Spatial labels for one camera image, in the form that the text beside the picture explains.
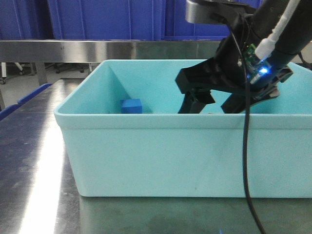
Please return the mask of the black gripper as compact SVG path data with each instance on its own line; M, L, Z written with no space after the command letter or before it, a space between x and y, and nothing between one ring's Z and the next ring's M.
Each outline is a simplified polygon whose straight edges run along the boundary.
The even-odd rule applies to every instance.
M250 44L256 47L279 22L280 12L208 12L188 13L186 19L204 24L225 24L231 35L219 45L214 57L183 68L175 81L184 94L179 114L199 114L206 105L214 104L211 90L231 93L221 105L226 114L239 114L246 110L247 101L243 87L248 80L244 52ZM255 84L250 84L255 101L272 98L277 84L285 82L292 74L287 66L287 55L275 51L266 61L272 66L269 73Z

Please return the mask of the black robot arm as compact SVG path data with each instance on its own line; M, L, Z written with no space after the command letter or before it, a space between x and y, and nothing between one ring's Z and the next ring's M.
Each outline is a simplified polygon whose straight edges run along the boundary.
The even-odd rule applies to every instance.
M212 90L230 96L223 112L243 112L279 96L278 83L292 70L289 62L312 39L312 3L300 0L292 13L287 0L265 0L258 8L233 0L189 0L186 21L224 24L230 30L215 55L179 71L175 81L184 100L181 114L200 113L215 102Z

